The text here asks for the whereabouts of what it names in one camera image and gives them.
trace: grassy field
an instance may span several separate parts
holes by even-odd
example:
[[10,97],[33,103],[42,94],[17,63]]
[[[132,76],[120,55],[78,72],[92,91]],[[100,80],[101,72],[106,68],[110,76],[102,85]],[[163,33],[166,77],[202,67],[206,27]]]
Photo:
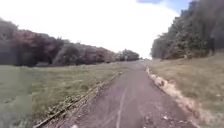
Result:
[[223,55],[193,60],[150,61],[151,69],[167,80],[174,80],[183,95],[202,104],[214,120],[204,128],[224,126]]
[[120,64],[0,66],[0,127],[31,127],[122,71]]

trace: cloud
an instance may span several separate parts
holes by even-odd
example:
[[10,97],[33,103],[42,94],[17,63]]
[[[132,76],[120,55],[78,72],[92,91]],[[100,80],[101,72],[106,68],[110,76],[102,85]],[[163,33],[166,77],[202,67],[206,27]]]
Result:
[[20,28],[73,42],[124,48],[148,57],[153,40],[178,14],[166,4],[135,0],[0,0],[0,17]]

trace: road edge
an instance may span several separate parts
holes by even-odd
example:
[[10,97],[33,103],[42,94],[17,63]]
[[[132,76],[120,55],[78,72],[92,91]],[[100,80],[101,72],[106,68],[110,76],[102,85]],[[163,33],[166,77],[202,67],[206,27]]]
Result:
[[192,125],[196,128],[201,128],[199,126],[199,120],[203,120],[201,118],[201,113],[204,112],[204,110],[201,109],[200,105],[196,104],[193,99],[183,96],[174,83],[171,83],[156,75],[149,69],[148,66],[146,67],[146,72],[155,85],[175,100],[178,106],[185,112],[185,114],[187,114],[188,120],[192,123]]
[[95,89],[89,90],[86,95],[84,95],[82,98],[80,98],[78,101],[68,105],[65,107],[63,110],[57,112],[53,116],[43,120],[41,123],[33,126],[33,128],[43,128],[43,127],[48,127],[49,125],[52,125],[52,122],[55,123],[61,118],[68,118],[66,116],[71,115],[76,115],[84,106],[87,104],[87,102],[91,101],[94,99],[97,95],[99,95],[100,90],[102,90],[105,86],[110,85],[110,83],[120,76],[122,72],[118,72],[111,76],[109,79],[102,81],[101,83],[97,84]]

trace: treeline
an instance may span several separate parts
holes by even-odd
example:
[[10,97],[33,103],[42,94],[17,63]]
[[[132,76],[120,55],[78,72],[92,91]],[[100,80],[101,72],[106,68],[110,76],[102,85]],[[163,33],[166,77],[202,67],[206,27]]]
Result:
[[194,0],[167,33],[154,40],[153,58],[204,57],[224,50],[224,1]]
[[137,53],[130,50],[114,53],[102,47],[19,30],[13,23],[0,19],[0,64],[65,66],[137,60],[138,57]]

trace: paved path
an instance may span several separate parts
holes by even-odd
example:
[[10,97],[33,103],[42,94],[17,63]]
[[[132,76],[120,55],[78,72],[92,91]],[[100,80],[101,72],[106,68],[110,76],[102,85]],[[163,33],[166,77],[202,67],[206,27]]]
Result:
[[131,68],[73,121],[79,128],[194,128],[177,104],[154,85],[144,66]]

